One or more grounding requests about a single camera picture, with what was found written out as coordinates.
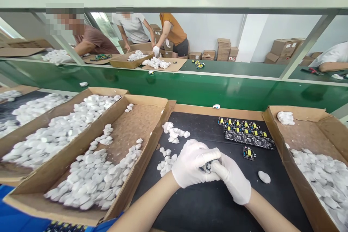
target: open cardboard box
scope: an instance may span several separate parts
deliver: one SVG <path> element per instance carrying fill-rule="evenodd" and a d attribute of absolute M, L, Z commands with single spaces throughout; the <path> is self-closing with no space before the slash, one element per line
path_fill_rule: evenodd
<path fill-rule="evenodd" d="M 124 110 L 133 103 L 133 110 Z M 32 172 L 16 189 L 4 198 L 4 202 L 29 215 L 62 222 L 96 226 L 100 222 L 116 218 L 131 201 L 150 158 L 162 134 L 162 124 L 169 118 L 175 102 L 167 99 L 124 95 L 109 111 L 97 119 L 93 131 L 85 131 L 73 140 L 74 144 L 62 149 L 43 166 Z M 44 194 L 66 179 L 70 164 L 78 155 L 84 154 L 95 138 L 103 134 L 106 124 L 112 124 L 113 142 L 106 148 L 108 161 L 115 165 L 129 152 L 128 149 L 142 138 L 142 153 L 131 169 L 126 182 L 108 211 L 93 206 L 88 211 L 65 207 L 63 204 L 45 199 Z"/>
<path fill-rule="evenodd" d="M 112 65 L 112 67 L 135 69 L 136 67 L 141 65 L 143 61 L 151 59 L 154 55 L 151 51 L 142 51 L 142 53 L 146 55 L 144 58 L 132 62 L 128 61 L 127 59 L 129 58 L 129 56 L 135 52 L 136 51 L 132 51 L 121 56 L 111 58 L 109 62 Z"/>
<path fill-rule="evenodd" d="M 282 125 L 277 119 L 280 111 L 291 111 L 295 125 Z M 291 149 L 309 149 L 314 154 L 328 155 L 348 165 L 347 127 L 324 109 L 269 106 L 262 116 L 313 230 L 338 232 L 285 143 Z"/>
<path fill-rule="evenodd" d="M 44 114 L 40 115 L 34 120 L 28 122 L 22 127 L 10 132 L 9 134 L 1 138 L 0 139 L 0 144 L 1 144 L 0 158 L 2 158 L 7 153 L 9 153 L 16 143 L 25 141 L 25 138 L 28 135 L 35 133 L 36 130 L 40 128 L 48 127 L 48 124 L 52 118 L 69 115 L 70 112 L 74 111 L 74 104 L 83 102 L 84 98 L 92 94 L 115 96 L 115 95 L 125 95 L 128 93 L 129 92 L 127 90 L 123 90 L 123 89 L 89 87 L 88 89 L 80 92 L 71 100 L 59 106 L 54 107 L 53 109 L 45 112 Z M 90 130 L 91 128 L 94 129 L 95 125 L 97 124 L 98 123 L 96 123 L 96 121 L 91 123 L 89 127 L 87 127 L 79 136 L 83 135 L 83 133 L 85 132 L 88 132 L 88 130 Z M 78 137 L 72 140 L 68 146 L 75 146 L 76 141 L 78 140 Z M 17 186 L 32 171 L 33 171 L 32 168 L 19 166 L 14 163 L 2 162 L 0 164 L 0 184 L 5 184 L 9 186 Z"/>

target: circuit board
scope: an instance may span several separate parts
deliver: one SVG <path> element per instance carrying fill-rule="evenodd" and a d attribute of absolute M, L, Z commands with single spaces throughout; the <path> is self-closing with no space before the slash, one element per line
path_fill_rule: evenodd
<path fill-rule="evenodd" d="M 275 150 L 274 141 L 252 121 L 219 117 L 218 125 L 224 128 L 225 139 L 243 144 Z"/>

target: white glove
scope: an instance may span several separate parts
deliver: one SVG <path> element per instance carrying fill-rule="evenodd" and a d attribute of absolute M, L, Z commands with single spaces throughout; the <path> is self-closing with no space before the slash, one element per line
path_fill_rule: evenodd
<path fill-rule="evenodd" d="M 169 40 L 168 40 L 168 39 L 166 39 L 166 45 L 167 45 L 168 48 L 170 48 Z"/>
<path fill-rule="evenodd" d="M 219 161 L 221 164 L 217 161 L 213 161 L 210 170 L 218 174 L 219 177 L 225 182 L 234 202 L 239 205 L 249 203 L 251 196 L 251 185 L 250 182 L 244 177 L 244 174 L 238 167 L 237 163 L 223 153 L 221 153 L 221 158 Z"/>
<path fill-rule="evenodd" d="M 216 173 L 208 174 L 199 167 L 220 156 L 218 148 L 209 149 L 204 143 L 191 139 L 185 143 L 171 171 L 176 182 L 183 189 L 193 184 L 217 181 L 220 178 Z"/>
<path fill-rule="evenodd" d="M 155 46 L 153 49 L 152 49 L 153 53 L 155 54 L 155 57 L 158 57 L 158 54 L 160 53 L 160 49 Z"/>

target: worker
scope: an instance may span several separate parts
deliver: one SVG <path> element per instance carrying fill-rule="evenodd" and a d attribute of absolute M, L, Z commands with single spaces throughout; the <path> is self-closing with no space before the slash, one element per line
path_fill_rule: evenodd
<path fill-rule="evenodd" d="M 159 56 L 160 47 L 164 42 L 167 42 L 167 46 L 169 45 L 169 40 L 174 44 L 173 58 L 185 58 L 185 56 L 189 54 L 189 41 L 187 40 L 187 34 L 185 34 L 184 30 L 171 13 L 160 13 L 159 18 L 163 30 L 160 39 L 153 48 L 155 56 Z"/>
<path fill-rule="evenodd" d="M 211 173 L 199 166 L 212 162 Z M 168 200 L 179 188 L 193 184 L 223 180 L 235 203 L 245 206 L 266 232 L 299 231 L 269 204 L 245 178 L 236 162 L 218 148 L 188 140 L 172 169 L 112 225 L 108 232 L 148 232 Z"/>
<path fill-rule="evenodd" d="M 319 71 L 340 71 L 348 69 L 348 42 L 339 43 L 319 55 L 310 65 Z"/>
<path fill-rule="evenodd" d="M 72 30 L 76 41 L 74 50 L 79 56 L 90 54 L 120 54 L 114 44 L 101 31 L 85 25 L 83 19 L 77 18 L 77 14 L 60 13 L 56 17 L 66 29 Z"/>
<path fill-rule="evenodd" d="M 126 32 L 129 33 L 129 39 L 133 44 L 142 44 L 150 42 L 149 37 L 144 31 L 143 24 L 149 30 L 151 36 L 152 48 L 156 45 L 155 33 L 145 17 L 141 13 L 132 12 L 117 12 L 112 14 L 112 22 L 115 23 L 120 30 L 123 41 L 125 42 L 125 48 L 127 52 L 131 50 L 128 44 Z"/>

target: gray t-shirt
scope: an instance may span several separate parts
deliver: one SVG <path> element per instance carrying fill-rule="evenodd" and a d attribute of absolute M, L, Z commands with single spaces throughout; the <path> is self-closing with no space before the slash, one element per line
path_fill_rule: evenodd
<path fill-rule="evenodd" d="M 128 33 L 129 39 L 134 44 L 141 44 L 149 41 L 142 23 L 145 17 L 141 13 L 131 13 L 130 18 L 125 18 L 122 13 L 113 13 L 112 22 L 116 25 L 122 25 L 123 29 Z"/>
<path fill-rule="evenodd" d="M 348 62 L 348 42 L 339 43 L 319 55 L 309 66 L 319 67 L 326 62 Z"/>

